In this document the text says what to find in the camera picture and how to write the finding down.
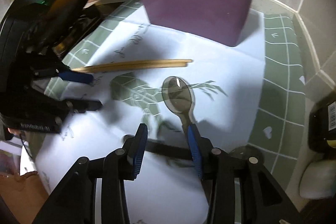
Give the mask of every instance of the wooden chopstick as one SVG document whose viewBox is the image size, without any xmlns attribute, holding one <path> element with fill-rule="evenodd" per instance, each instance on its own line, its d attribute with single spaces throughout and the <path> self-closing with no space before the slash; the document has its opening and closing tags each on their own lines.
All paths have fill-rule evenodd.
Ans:
<svg viewBox="0 0 336 224">
<path fill-rule="evenodd" d="M 150 69 L 150 68 L 176 68 L 186 67 L 187 63 L 192 62 L 191 59 L 161 59 L 161 60 L 141 60 L 119 63 L 109 63 L 96 66 L 87 66 L 75 68 L 73 71 L 83 73 L 94 73 L 115 70 L 134 70 L 134 69 Z"/>
</svg>

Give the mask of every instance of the white label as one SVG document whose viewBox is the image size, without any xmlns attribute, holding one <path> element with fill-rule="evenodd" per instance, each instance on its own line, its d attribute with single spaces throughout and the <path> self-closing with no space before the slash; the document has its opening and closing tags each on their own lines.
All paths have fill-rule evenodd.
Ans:
<svg viewBox="0 0 336 224">
<path fill-rule="evenodd" d="M 328 105 L 328 125 L 329 131 L 336 128 L 336 102 Z"/>
</svg>

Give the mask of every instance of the purple plastic container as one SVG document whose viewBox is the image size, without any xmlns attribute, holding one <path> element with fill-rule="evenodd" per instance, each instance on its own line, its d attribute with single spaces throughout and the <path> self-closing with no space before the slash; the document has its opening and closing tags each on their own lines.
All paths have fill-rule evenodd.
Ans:
<svg viewBox="0 0 336 224">
<path fill-rule="evenodd" d="M 234 47 L 251 0 L 142 0 L 154 25 L 193 33 Z"/>
</svg>

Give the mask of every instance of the blue gripper pad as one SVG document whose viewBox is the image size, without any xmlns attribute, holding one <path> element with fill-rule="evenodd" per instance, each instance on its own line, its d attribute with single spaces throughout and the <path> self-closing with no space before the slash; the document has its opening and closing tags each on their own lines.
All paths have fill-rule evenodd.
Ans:
<svg viewBox="0 0 336 224">
<path fill-rule="evenodd" d="M 148 128 L 141 123 L 132 141 L 132 145 L 127 153 L 127 161 L 133 166 L 132 175 L 136 178 L 140 173 L 143 155 L 148 138 Z"/>
<path fill-rule="evenodd" d="M 93 75 L 76 71 L 63 71 L 58 76 L 64 81 L 79 82 L 84 84 L 91 84 L 94 80 Z"/>
<path fill-rule="evenodd" d="M 188 127 L 188 144 L 193 157 L 194 167 L 198 173 L 199 179 L 203 178 L 203 168 L 202 168 L 202 156 L 198 148 L 193 129 L 191 125 Z"/>
</svg>

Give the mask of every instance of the transparent spoon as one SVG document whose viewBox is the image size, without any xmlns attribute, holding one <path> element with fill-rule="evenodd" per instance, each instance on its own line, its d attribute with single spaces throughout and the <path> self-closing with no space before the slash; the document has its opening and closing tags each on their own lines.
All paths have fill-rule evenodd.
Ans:
<svg viewBox="0 0 336 224">
<path fill-rule="evenodd" d="M 176 76 L 166 78 L 162 85 L 162 97 L 168 109 L 180 118 L 186 135 L 191 123 L 189 112 L 192 106 L 192 97 L 187 84 Z"/>
</svg>

